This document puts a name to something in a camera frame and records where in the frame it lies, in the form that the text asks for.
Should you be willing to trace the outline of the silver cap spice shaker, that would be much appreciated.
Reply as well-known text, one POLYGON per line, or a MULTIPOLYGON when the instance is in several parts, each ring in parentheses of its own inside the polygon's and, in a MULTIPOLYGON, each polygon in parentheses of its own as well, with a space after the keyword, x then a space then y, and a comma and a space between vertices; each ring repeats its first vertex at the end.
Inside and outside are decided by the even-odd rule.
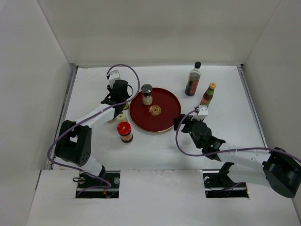
POLYGON ((142 102, 144 105, 149 106, 152 104, 153 98, 152 98, 152 89, 153 87, 150 84, 143 84, 141 86, 141 92, 142 92, 142 102))

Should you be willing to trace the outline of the red lid sauce jar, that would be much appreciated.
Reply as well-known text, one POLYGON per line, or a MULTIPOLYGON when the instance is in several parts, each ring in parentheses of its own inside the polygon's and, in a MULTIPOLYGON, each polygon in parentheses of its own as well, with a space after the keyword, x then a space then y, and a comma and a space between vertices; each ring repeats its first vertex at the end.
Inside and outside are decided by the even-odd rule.
POLYGON ((133 140, 132 128, 127 121, 120 122, 117 131, 122 142, 130 143, 133 140))

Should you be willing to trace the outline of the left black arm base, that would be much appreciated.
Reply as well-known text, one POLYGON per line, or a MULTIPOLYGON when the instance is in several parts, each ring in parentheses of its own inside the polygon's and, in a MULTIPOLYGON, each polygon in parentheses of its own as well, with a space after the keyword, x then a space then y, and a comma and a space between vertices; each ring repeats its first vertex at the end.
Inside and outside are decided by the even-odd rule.
POLYGON ((106 171, 107 182, 80 173, 72 179, 77 183, 76 198, 79 199, 117 199, 119 198, 120 171, 106 171))

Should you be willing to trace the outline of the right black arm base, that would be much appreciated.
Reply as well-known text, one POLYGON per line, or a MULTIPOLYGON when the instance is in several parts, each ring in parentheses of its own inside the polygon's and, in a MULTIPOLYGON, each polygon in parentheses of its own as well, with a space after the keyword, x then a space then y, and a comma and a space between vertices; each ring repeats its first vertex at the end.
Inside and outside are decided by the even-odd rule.
POLYGON ((230 179, 232 165, 226 162, 221 169, 202 171, 206 198, 249 198, 246 183, 230 179))

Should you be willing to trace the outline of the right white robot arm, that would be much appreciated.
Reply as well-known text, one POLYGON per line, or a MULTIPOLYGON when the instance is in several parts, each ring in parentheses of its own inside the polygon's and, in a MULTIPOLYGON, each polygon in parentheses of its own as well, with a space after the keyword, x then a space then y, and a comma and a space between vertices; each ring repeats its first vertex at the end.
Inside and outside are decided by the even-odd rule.
POLYGON ((189 114, 173 119, 174 130, 189 134, 200 157, 223 163, 217 180, 223 186, 240 182, 270 187, 279 195, 294 198, 301 184, 301 161, 281 148, 231 145, 212 135, 211 129, 189 114))

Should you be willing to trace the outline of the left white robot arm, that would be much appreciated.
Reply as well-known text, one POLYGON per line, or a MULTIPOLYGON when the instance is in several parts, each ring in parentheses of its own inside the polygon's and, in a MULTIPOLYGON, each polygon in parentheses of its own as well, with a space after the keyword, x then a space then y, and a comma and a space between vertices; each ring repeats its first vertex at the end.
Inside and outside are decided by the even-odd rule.
POLYGON ((124 102, 130 98, 129 87, 127 81, 115 80, 113 86, 108 87, 109 94, 95 110, 77 121, 62 123, 59 134, 64 136, 55 146, 55 157, 90 173, 89 182, 94 187, 102 187, 106 177, 104 166, 91 157, 92 128, 101 127, 123 111, 124 102))

